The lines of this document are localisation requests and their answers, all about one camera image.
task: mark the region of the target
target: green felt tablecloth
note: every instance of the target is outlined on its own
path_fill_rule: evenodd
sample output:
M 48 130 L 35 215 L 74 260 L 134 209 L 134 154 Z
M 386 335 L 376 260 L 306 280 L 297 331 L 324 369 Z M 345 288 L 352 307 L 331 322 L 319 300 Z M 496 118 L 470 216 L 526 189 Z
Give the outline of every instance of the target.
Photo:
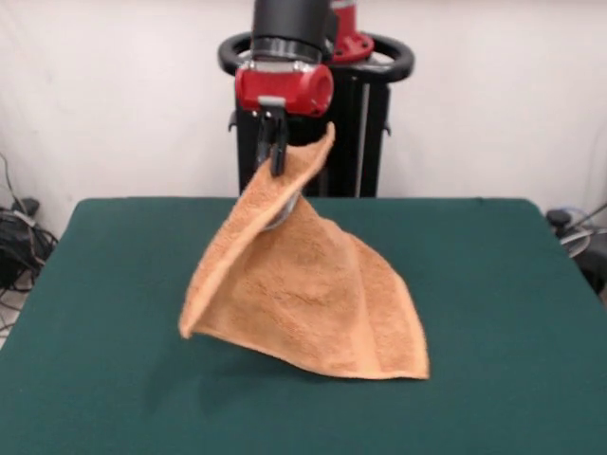
M 405 278 L 429 381 L 304 373 L 177 319 L 229 199 L 81 203 L 0 351 L 0 453 L 604 454 L 607 315 L 515 200 L 319 200 Z

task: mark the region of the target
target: black cable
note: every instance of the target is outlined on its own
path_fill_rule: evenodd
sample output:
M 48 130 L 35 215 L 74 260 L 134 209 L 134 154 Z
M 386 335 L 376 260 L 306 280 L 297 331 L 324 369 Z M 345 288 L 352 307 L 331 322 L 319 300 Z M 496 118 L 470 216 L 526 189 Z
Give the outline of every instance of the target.
M 21 311 L 21 308 L 17 308 L 16 306 L 9 305 L 8 303 L 5 303 L 1 300 L 0 300 L 0 305 L 4 306 L 5 308 L 8 308 L 9 310 L 12 310 L 12 311 L 16 311 L 16 312 Z
M 600 206 L 598 206 L 597 209 L 595 209 L 592 212 L 588 213 L 586 216 L 584 216 L 583 218 L 581 218 L 580 220 L 578 220 L 577 222 L 575 222 L 573 225 L 571 225 L 570 227 L 568 227 L 567 230 L 565 231 L 565 234 L 569 233 L 569 231 L 571 231 L 571 230 L 573 230 L 575 228 L 580 227 L 585 222 L 587 222 L 588 220 L 594 218 L 595 216 L 597 216 L 599 213 L 601 213 L 605 209 L 607 209 L 607 202 L 604 202 L 603 204 L 601 204 Z
M 10 195 L 12 196 L 13 201 L 17 205 L 19 205 L 19 207 L 24 209 L 23 204 L 21 203 L 19 198 L 17 196 L 15 196 L 15 191 L 12 189 L 12 184 L 10 183 L 9 161 L 2 153 L 0 153 L 0 159 L 2 159 L 2 161 L 4 161 L 4 177 L 5 177 L 5 180 L 7 181 L 7 187 L 9 187 Z
M 2 327 L 0 327 L 0 332 L 4 332 L 5 330 L 11 329 L 12 327 L 14 327 L 15 323 L 12 322 L 10 324 L 5 324 Z

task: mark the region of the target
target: orange towel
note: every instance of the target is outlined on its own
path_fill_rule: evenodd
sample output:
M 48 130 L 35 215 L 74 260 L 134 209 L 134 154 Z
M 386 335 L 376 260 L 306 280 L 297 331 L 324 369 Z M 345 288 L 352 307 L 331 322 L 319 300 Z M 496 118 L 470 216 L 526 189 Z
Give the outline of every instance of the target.
M 328 376 L 429 377 L 426 339 L 404 281 L 373 249 L 299 198 L 264 227 L 321 168 L 334 126 L 289 147 L 285 174 L 263 164 L 192 277 L 179 320 L 194 332 Z

